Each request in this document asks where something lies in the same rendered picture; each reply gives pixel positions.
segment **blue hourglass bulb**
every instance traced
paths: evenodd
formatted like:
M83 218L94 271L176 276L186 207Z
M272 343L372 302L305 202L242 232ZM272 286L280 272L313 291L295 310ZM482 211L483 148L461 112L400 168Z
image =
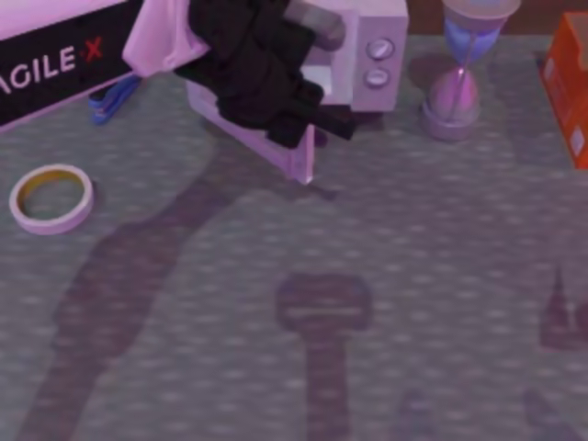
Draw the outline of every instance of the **blue hourglass bulb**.
M497 28L485 32L475 32L476 39L469 53L469 61L476 62L489 51L498 39L500 31L500 28ZM445 40L447 41L451 55L459 64L463 64L466 61L472 32L471 30L459 27L447 18L445 20Z

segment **robotic arm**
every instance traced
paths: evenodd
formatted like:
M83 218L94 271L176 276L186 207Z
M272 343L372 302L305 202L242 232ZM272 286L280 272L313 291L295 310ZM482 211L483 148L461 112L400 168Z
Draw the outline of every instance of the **robotic arm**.
M346 139L355 130L303 78L311 47L333 41L288 20L289 0L14 1L0 14L0 130L133 72L200 84L224 119L289 149L309 125Z

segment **hourglass base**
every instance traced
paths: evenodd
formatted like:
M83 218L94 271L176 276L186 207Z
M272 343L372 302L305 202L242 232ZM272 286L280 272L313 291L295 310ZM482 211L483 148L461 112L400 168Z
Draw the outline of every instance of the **hourglass base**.
M480 108L475 107L461 119L442 119L433 112L427 100L421 106L419 120L424 131L433 138L440 141L463 141L472 133L479 115Z

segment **white letter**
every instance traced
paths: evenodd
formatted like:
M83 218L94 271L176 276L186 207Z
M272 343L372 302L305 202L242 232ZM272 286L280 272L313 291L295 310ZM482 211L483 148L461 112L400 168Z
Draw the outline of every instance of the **white letter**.
M17 75L19 72L25 73L25 78L22 81L18 81ZM30 85L30 72L26 64L19 64L10 73L10 83L15 89L24 89Z
M4 91L4 93L7 95L10 95L12 93L12 91L10 90L10 87L8 87L8 85L6 84L6 81L1 76L0 76L0 89L2 89Z
M75 55L73 52L74 46L60 51L60 67L62 68L62 72L69 72L75 69Z
M53 76L59 74L57 69L51 70L51 65L49 64L49 57L47 55L43 55L43 76L45 78L52 78Z
M33 60L33 80L35 81L35 83L40 82L40 66L38 58Z

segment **brown background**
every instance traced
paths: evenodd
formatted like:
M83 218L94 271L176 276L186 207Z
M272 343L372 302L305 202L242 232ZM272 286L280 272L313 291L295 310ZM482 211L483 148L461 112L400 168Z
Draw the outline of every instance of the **brown background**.
M441 0L407 0L412 34L442 34ZM561 14L588 11L588 0L523 0L521 8L506 24L504 34L553 34Z

